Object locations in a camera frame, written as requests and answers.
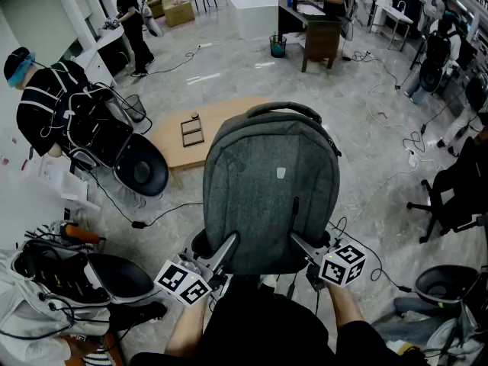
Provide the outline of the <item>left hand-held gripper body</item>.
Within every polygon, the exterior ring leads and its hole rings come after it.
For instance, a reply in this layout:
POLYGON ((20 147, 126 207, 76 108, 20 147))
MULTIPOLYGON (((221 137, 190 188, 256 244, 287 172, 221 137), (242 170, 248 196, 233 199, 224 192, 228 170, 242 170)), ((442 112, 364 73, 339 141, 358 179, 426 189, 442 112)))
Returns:
POLYGON ((155 285, 184 306, 195 305, 226 283, 227 276, 223 269, 212 272, 214 253, 198 259, 186 258, 183 251, 178 253, 164 263, 156 275, 155 285))

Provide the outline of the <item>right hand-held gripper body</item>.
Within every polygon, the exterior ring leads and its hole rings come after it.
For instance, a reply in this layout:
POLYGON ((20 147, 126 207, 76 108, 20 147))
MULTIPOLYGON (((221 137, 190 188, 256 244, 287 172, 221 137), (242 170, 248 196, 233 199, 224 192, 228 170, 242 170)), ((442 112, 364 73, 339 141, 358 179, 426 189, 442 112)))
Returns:
POLYGON ((330 247, 306 249, 309 265, 306 278, 315 291, 327 284, 344 288, 361 276, 367 253, 365 247, 347 239, 337 239, 330 247))

